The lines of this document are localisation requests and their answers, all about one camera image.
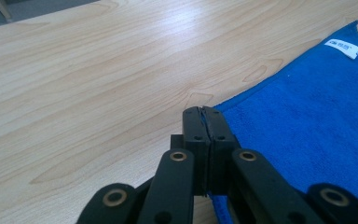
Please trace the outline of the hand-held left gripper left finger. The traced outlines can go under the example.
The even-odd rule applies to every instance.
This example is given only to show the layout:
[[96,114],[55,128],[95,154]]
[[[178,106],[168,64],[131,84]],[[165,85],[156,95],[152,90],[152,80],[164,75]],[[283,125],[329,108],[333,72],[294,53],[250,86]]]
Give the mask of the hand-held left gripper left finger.
[[195,158],[194,194],[207,194],[207,159],[210,139],[202,118],[201,108],[190,107],[183,112],[182,133],[171,135],[171,146],[190,151]]

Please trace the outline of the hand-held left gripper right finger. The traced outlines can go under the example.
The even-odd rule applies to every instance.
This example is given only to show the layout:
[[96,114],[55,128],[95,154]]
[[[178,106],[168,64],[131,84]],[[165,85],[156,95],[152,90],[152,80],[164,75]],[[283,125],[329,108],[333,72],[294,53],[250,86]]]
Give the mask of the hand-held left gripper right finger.
[[225,195],[230,183],[231,153],[240,144],[221,111],[203,107],[202,114],[211,143],[208,151],[207,191],[213,195]]

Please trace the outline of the blue towel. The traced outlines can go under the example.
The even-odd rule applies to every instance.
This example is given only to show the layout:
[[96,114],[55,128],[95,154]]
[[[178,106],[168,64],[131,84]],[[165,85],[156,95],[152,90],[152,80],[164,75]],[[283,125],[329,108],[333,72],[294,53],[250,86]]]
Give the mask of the blue towel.
[[294,188],[330,183],[358,198],[357,22],[217,110]]

